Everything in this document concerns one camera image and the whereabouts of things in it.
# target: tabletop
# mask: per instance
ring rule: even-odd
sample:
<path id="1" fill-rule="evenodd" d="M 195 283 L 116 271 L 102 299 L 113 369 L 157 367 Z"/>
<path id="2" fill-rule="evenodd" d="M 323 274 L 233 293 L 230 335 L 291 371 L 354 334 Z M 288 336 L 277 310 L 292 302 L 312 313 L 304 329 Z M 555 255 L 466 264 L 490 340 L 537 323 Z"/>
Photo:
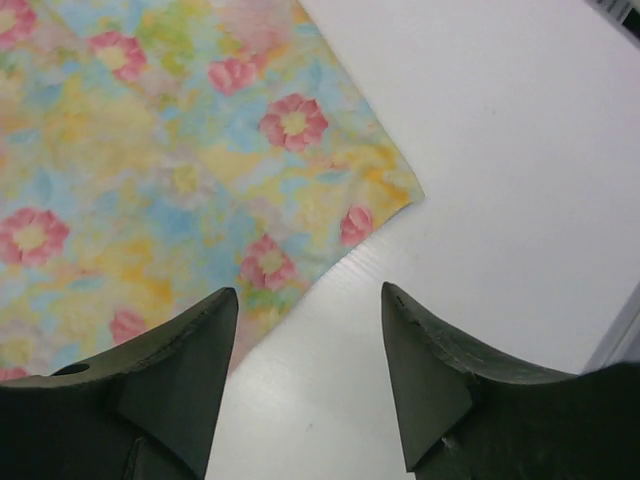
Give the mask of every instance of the tabletop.
<path id="1" fill-rule="evenodd" d="M 640 279 L 640 54 L 580 0 L 304 0 L 428 199 L 231 376 L 208 478 L 408 480 L 380 324 L 397 283 L 581 371 Z"/>

